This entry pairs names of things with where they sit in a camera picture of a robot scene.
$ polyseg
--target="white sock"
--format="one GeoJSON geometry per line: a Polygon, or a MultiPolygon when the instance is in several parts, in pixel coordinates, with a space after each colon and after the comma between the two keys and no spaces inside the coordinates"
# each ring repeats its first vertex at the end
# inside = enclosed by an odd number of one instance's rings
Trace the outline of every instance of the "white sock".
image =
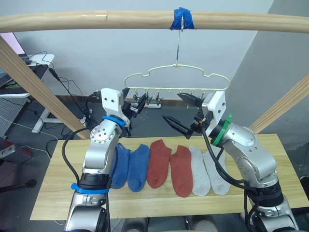
{"type": "Polygon", "coordinates": [[[189,146],[189,150],[193,177],[192,192],[197,196],[205,196],[211,188],[211,182],[204,166],[202,152],[196,146],[189,146]]]}
{"type": "MultiPolygon", "coordinates": [[[[220,148],[211,145],[211,148],[214,152],[214,155],[217,157],[220,148]]],[[[217,170],[216,170],[216,166],[209,154],[209,152],[207,151],[206,153],[203,154],[203,159],[204,159],[204,163],[206,166],[206,170],[209,176],[209,179],[211,181],[211,187],[212,190],[219,195],[226,195],[228,193],[228,191],[230,190],[230,184],[227,183],[225,180],[222,179],[222,177],[220,177],[220,175],[218,174],[217,170]]],[[[219,163],[221,164],[221,166],[223,167],[223,169],[227,172],[226,170],[226,166],[225,166],[225,153],[223,153],[220,158],[219,158],[219,163]]]]}

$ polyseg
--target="wooden beam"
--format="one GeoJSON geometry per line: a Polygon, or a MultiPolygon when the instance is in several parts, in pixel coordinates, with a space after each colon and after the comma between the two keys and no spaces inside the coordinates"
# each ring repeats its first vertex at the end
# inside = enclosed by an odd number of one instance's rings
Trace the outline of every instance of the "wooden beam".
{"type": "Polygon", "coordinates": [[[255,133],[261,132],[273,121],[299,103],[309,94],[309,74],[301,79],[289,92],[277,101],[269,110],[260,116],[251,126],[255,133]]]}
{"type": "MultiPolygon", "coordinates": [[[[196,29],[309,33],[309,17],[192,11],[196,29]]],[[[0,32],[56,29],[169,29],[173,11],[82,11],[0,17],[0,32]]]]}
{"type": "MultiPolygon", "coordinates": [[[[77,117],[43,84],[1,36],[0,67],[72,131],[84,127],[77,117]]],[[[82,131],[78,133],[78,136],[82,139],[88,139],[89,134],[88,131],[82,131]]]]}

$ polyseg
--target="computer monitor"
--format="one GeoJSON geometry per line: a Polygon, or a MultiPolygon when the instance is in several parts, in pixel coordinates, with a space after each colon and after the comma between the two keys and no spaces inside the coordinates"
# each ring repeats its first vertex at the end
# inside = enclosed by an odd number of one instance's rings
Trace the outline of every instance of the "computer monitor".
{"type": "Polygon", "coordinates": [[[1,37],[8,43],[8,45],[19,55],[23,60],[28,59],[25,51],[21,47],[19,41],[13,32],[0,33],[1,37]]]}

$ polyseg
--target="gray wall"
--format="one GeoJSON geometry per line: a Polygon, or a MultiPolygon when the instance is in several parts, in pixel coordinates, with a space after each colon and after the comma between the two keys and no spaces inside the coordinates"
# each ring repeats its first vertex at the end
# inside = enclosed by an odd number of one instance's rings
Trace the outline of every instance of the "gray wall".
{"type": "MultiPolygon", "coordinates": [[[[308,0],[275,0],[270,14],[309,16],[308,0]]],[[[308,73],[308,34],[259,31],[226,92],[234,121],[250,126],[308,73]]],[[[262,133],[277,133],[286,149],[309,141],[309,98],[262,133]]]]}
{"type": "MultiPolygon", "coordinates": [[[[174,10],[180,6],[192,11],[267,13],[273,0],[2,0],[0,15],[36,12],[89,10],[174,10]]],[[[124,78],[146,73],[156,66],[173,64],[178,31],[156,30],[54,30],[16,34],[28,54],[48,51],[55,55],[59,76],[73,79],[85,95],[98,88],[122,89],[124,78]]],[[[181,33],[179,63],[220,73],[232,78],[252,43],[256,31],[185,30],[181,33]]],[[[205,79],[200,71],[185,68],[161,70],[152,78],[137,78],[135,86],[152,87],[223,87],[218,78],[205,79]]],[[[45,84],[55,94],[65,89],[51,76],[45,84]]],[[[72,93],[79,91],[72,86],[72,93]]],[[[176,91],[160,93],[165,99],[179,99],[176,91]]]]}

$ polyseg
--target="red sock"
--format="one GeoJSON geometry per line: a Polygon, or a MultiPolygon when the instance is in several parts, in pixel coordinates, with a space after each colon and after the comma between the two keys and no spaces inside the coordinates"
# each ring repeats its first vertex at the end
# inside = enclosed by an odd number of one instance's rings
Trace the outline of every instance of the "red sock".
{"type": "Polygon", "coordinates": [[[150,187],[163,185],[169,171],[171,149],[166,147],[163,140],[157,140],[150,145],[150,159],[147,170],[147,182],[150,187]]]}
{"type": "Polygon", "coordinates": [[[191,153],[185,146],[178,145],[175,154],[170,156],[172,183],[176,194],[187,197],[193,188],[191,153]]]}

